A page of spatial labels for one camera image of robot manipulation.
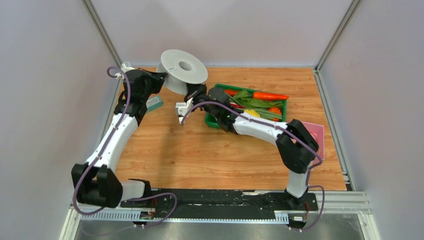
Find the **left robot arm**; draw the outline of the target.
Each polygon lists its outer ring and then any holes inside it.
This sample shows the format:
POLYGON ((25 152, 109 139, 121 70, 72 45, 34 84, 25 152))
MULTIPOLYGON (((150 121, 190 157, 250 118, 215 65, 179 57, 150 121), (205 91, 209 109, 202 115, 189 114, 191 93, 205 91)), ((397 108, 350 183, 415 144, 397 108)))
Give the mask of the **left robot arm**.
POLYGON ((141 179, 121 182, 116 176, 116 167, 130 137, 148 111, 147 101, 161 91, 168 74, 124 66, 111 66, 106 72, 109 77, 122 80, 124 90, 99 146, 84 163, 75 164, 71 170, 72 203, 74 206, 81 203, 115 208, 123 201, 134 200, 145 208, 153 201, 152 192, 147 190, 149 183, 141 179))

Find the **grey filament spool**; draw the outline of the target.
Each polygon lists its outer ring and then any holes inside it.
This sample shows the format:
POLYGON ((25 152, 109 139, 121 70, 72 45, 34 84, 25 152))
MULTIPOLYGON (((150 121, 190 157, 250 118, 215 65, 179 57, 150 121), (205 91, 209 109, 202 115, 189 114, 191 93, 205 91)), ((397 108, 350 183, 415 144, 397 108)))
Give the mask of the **grey filament spool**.
POLYGON ((202 84, 209 77, 207 68, 198 58, 178 49, 165 50, 156 71, 167 73, 163 85, 180 95, 188 93, 187 84, 202 84))

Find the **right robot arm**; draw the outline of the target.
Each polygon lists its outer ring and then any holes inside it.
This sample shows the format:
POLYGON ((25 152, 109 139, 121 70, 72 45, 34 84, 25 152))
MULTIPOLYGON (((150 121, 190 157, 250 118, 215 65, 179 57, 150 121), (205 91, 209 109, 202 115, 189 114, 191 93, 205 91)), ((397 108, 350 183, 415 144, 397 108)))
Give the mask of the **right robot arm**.
POLYGON ((285 203, 299 209, 305 203, 310 172, 322 163, 320 146, 305 125, 297 119, 284 122, 281 112, 287 96, 248 89, 188 84, 183 102, 175 105, 179 123, 183 125, 196 109, 212 116, 228 133, 250 136, 277 147, 288 169, 285 203))

